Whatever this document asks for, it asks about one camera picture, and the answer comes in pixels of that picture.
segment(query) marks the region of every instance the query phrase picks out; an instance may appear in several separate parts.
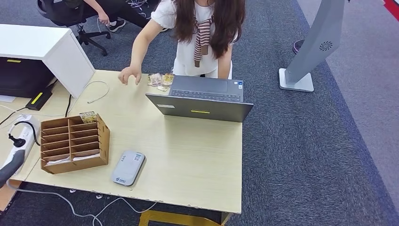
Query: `laptop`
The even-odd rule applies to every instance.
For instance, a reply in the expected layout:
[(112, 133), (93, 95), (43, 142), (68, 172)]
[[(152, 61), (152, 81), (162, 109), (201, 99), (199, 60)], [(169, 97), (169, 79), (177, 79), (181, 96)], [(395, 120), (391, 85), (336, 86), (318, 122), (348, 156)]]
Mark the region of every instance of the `laptop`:
[(242, 80), (175, 75), (169, 95), (146, 96), (164, 115), (243, 122), (254, 106), (243, 89)]

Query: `woman's right hand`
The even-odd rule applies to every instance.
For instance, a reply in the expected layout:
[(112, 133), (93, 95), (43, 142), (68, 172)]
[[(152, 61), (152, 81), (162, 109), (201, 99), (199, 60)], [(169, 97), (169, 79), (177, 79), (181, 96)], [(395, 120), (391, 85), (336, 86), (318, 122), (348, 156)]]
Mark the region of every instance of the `woman's right hand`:
[(133, 75), (136, 78), (136, 85), (138, 85), (138, 83), (141, 80), (141, 68), (140, 67), (134, 67), (134, 66), (126, 67), (120, 72), (118, 78), (119, 78), (120, 82), (122, 82), (122, 84), (127, 85), (129, 77), (131, 75)]

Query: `cardboard organizer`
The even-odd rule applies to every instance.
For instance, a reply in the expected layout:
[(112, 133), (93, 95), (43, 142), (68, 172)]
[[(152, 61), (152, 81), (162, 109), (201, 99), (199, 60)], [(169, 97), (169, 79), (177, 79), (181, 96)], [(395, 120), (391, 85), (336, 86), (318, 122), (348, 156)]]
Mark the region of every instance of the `cardboard organizer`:
[[(41, 169), (51, 173), (64, 173), (107, 165), (110, 130), (100, 115), (97, 122), (84, 123), (80, 116), (41, 122)], [(99, 156), (76, 160), (75, 157)], [(69, 161), (47, 165), (69, 157)]]

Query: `yellow label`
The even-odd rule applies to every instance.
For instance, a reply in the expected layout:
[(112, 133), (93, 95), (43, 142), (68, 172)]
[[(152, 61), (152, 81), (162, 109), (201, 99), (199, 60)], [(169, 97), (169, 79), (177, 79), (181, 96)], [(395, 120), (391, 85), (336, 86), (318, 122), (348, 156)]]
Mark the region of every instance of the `yellow label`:
[(39, 97), (42, 95), (43, 93), (39, 93), (38, 96), (32, 101), (31, 104), (35, 104), (36, 101), (39, 99)]
[(7, 60), (7, 62), (12, 62), (12, 63), (20, 63), (20, 60)]
[(205, 114), (211, 114), (211, 112), (207, 112), (207, 111), (195, 111), (195, 110), (191, 110), (191, 112), (194, 112), (194, 113), (205, 113)]

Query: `sneaker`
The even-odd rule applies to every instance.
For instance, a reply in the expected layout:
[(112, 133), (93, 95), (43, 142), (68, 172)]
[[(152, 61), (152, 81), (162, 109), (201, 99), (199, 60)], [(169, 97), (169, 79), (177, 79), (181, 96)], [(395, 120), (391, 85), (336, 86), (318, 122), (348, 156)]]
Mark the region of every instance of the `sneaker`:
[(110, 25), (109, 27), (108, 27), (108, 29), (111, 31), (111, 32), (116, 32), (116, 31), (118, 31), (120, 28), (122, 28), (123, 26), (125, 26), (125, 24), (126, 24), (126, 21), (124, 21), (124, 20), (117, 20), (116, 21), (116, 24), (113, 26), (113, 25)]

